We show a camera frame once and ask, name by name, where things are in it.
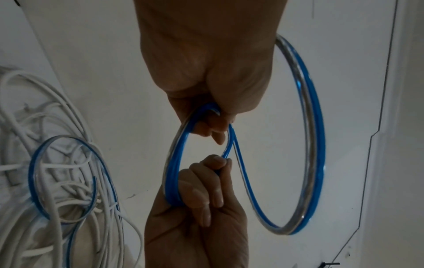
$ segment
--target human hand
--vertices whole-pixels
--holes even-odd
[[[181,170],[185,207],[170,206],[159,189],[144,230],[146,268],[248,267],[247,219],[231,166],[231,159],[210,155]]]
[[[218,144],[236,114],[260,102],[287,0],[134,0],[141,52],[181,121],[216,102],[193,133]]]

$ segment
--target black object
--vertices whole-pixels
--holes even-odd
[[[327,265],[340,265],[340,262],[322,262],[321,265],[318,266],[318,268],[324,268]]]

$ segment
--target fingernail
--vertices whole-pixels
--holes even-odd
[[[221,189],[215,190],[215,193],[213,195],[213,203],[216,208],[220,208],[224,205],[224,198],[222,196]]]
[[[193,189],[193,195],[195,195],[197,198],[202,200],[204,205],[209,205],[209,198],[207,196],[205,196],[204,194],[202,194],[201,191],[199,191],[197,189]]]
[[[225,158],[222,158],[222,157],[220,157],[220,156],[215,156],[214,158],[213,158],[215,161],[217,161],[218,163],[222,163],[222,164],[224,164],[224,163],[226,163],[227,161],[226,161],[226,159]]]
[[[211,210],[209,206],[203,207],[202,222],[203,222],[203,227],[211,226]]]

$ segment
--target white cable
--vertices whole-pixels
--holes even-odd
[[[7,90],[11,80],[25,80],[32,84],[31,88],[38,89],[51,98],[51,103],[43,105],[36,110],[27,108],[28,115],[16,118],[13,112],[6,106],[4,90]],[[54,111],[61,110],[67,116],[67,120],[58,116]],[[7,149],[11,149],[16,145],[16,138],[24,146],[28,155],[31,157],[38,146],[46,141],[48,133],[46,132],[46,120],[51,119],[57,122],[61,127],[64,127],[68,134],[78,136],[92,146],[97,153],[102,156],[101,149],[93,143],[91,131],[87,123],[81,116],[77,108],[69,101],[68,97],[60,90],[43,79],[22,70],[12,70],[0,74],[0,119],[2,131],[10,135]],[[33,128],[30,128],[34,122],[40,122],[40,133],[37,133]],[[52,163],[53,156],[51,152],[60,153],[64,159],[64,163]],[[32,203],[31,195],[28,189],[23,184],[23,188],[17,191],[20,195],[14,197],[13,202],[8,202],[10,205],[4,210],[4,214],[0,217],[0,268],[18,268],[23,261],[23,258],[40,256],[47,253],[52,253],[53,267],[62,267],[63,258],[65,257],[66,247],[63,251],[63,244],[67,245],[73,240],[71,233],[63,236],[63,226],[61,225],[59,208],[64,206],[72,206],[73,208],[85,209],[92,203],[92,198],[95,193],[96,200],[94,208],[88,215],[88,222],[92,223],[93,227],[93,243],[96,254],[93,259],[94,268],[122,268],[124,264],[124,235],[122,228],[122,219],[127,221],[133,227],[140,237],[141,245],[142,235],[135,225],[128,218],[119,212],[119,200],[115,200],[115,190],[111,181],[104,175],[104,169],[100,165],[97,158],[92,152],[85,151],[81,144],[73,146],[71,150],[53,144],[49,150],[45,152],[45,158],[40,163],[40,170],[37,170],[37,179],[35,188],[39,197],[42,200],[44,209],[48,212],[50,220],[47,221],[37,211],[34,203]],[[0,165],[0,172],[18,170],[28,167],[28,161],[21,163]],[[59,170],[68,170],[65,173],[59,173]],[[94,192],[93,177],[97,181],[97,191]],[[77,221],[78,228],[86,221],[84,217],[71,213],[70,221]],[[103,217],[103,231],[97,217]],[[49,223],[50,230],[53,230],[52,244],[38,248],[29,249],[28,245],[31,236],[34,232]],[[114,241],[114,235],[117,234],[118,241]],[[136,267],[141,258],[140,255],[135,262]]]

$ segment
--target cable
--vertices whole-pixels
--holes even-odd
[[[295,79],[303,112],[306,143],[302,190],[295,212],[286,225],[278,226],[274,224],[266,217],[259,206],[247,176],[237,136],[231,124],[228,127],[228,142],[222,157],[227,158],[231,147],[234,147],[246,192],[257,218],[269,231],[275,234],[291,235],[301,231],[307,225],[318,205],[324,179],[326,143],[319,100],[302,58],[292,45],[279,35],[276,38],[276,45],[285,56]],[[187,137],[195,124],[209,110],[217,114],[220,113],[220,108],[215,103],[207,103],[193,111],[189,118],[183,122],[171,144],[163,171],[162,185],[168,203],[173,206],[184,206],[178,192],[178,173]]]
[[[0,67],[0,125],[8,134],[4,158],[16,146],[23,145],[30,162],[0,165],[0,172],[28,168],[27,181],[19,185],[13,199],[5,206],[0,218],[0,268],[17,268],[24,258],[51,253],[53,267],[72,267],[71,252],[78,230],[89,219],[94,227],[93,243],[96,254],[93,267],[122,268],[124,263],[124,234],[122,220],[127,221],[140,237],[136,226],[120,212],[119,199],[100,148],[93,142],[87,123],[66,95],[43,79],[22,70]],[[11,81],[30,82],[34,89],[48,95],[52,102],[17,118],[7,107],[3,95]],[[65,118],[58,116],[58,111]],[[50,137],[47,120],[54,120],[69,134]],[[35,131],[32,125],[38,124]],[[54,143],[68,142],[66,146]],[[57,161],[57,154],[64,162]],[[70,207],[66,217],[60,208]],[[103,217],[103,229],[97,217]],[[29,249],[34,232],[45,226],[53,231],[50,245]],[[117,233],[117,246],[114,234]],[[140,262],[138,256],[135,266]]]

